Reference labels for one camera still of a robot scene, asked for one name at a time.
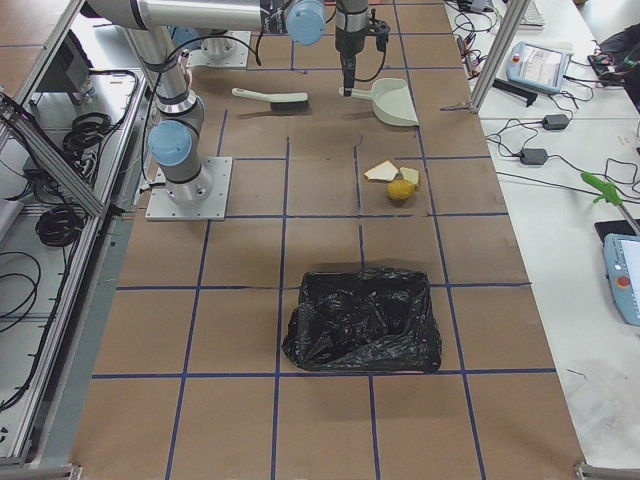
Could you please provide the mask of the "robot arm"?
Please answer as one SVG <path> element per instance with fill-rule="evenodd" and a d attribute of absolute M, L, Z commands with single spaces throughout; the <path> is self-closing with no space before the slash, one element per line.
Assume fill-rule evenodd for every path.
<path fill-rule="evenodd" d="M 294 43 L 312 45 L 326 30 L 324 1 L 214 1 L 224 12 L 239 7 L 243 13 L 257 10 L 258 30 L 286 33 Z M 342 96 L 351 96 L 356 82 L 356 56 L 369 32 L 367 1 L 335 1 L 335 48 L 343 76 Z"/>
<path fill-rule="evenodd" d="M 162 121 L 147 140 L 166 182 L 169 199 L 177 204 L 207 198 L 212 176 L 198 157 L 204 118 L 200 98 L 191 89 L 168 28 L 190 27 L 210 34 L 216 30 L 286 33 L 301 45 L 323 35 L 326 9 L 322 1 L 90 1 L 95 13 L 125 29 L 125 33 L 156 94 Z"/>

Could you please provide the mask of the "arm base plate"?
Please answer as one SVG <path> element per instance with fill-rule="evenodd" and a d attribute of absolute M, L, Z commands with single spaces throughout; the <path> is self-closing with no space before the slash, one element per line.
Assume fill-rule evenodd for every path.
<path fill-rule="evenodd" d="M 175 184 L 158 169 L 156 183 L 163 186 L 151 192 L 145 218 L 148 221 L 223 221 L 226 217 L 232 157 L 206 157 L 193 181 Z"/>
<path fill-rule="evenodd" d="M 244 69 L 247 66 L 249 50 L 243 43 L 250 44 L 251 33 L 230 31 L 227 36 L 232 37 L 232 40 L 203 40 L 200 47 L 189 54 L 187 67 Z"/>

